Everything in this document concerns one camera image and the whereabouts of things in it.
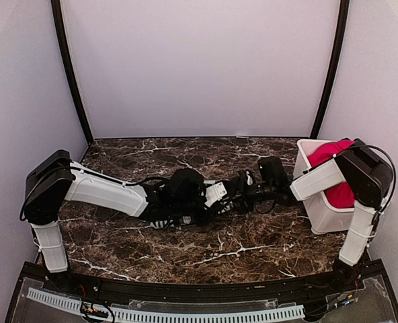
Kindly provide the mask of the black white checkered shirt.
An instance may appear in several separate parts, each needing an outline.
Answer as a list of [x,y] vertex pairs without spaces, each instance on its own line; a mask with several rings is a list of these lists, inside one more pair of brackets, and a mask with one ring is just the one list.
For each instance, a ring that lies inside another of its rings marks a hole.
[[166,219],[150,221],[149,224],[154,229],[167,229],[168,227],[178,227],[182,225],[196,225],[203,227],[208,224],[214,217],[230,211],[233,208],[233,202],[214,203],[211,207],[199,213],[191,215],[169,215]]

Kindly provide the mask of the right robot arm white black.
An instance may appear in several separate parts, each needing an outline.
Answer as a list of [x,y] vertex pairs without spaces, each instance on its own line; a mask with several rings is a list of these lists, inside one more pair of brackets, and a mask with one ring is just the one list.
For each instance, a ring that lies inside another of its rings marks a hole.
[[247,170],[239,172],[232,192],[246,209],[262,201],[284,206],[300,201],[313,233],[346,231],[327,276],[327,286],[340,292],[360,275],[364,253],[394,194],[395,166],[385,151],[360,139],[300,139],[297,147],[292,179],[277,157],[266,157],[258,161],[262,181]]

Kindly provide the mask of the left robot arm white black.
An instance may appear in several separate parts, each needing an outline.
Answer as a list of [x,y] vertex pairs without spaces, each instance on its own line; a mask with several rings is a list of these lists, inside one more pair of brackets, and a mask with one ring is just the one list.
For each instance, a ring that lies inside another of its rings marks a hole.
[[45,266],[53,273],[52,282],[62,292],[74,293],[79,280],[68,270],[58,221],[65,201],[112,209],[163,229],[207,220],[226,192],[222,182],[206,181],[190,168],[179,169],[170,178],[126,182],[90,170],[60,149],[28,174],[19,218],[32,227]]

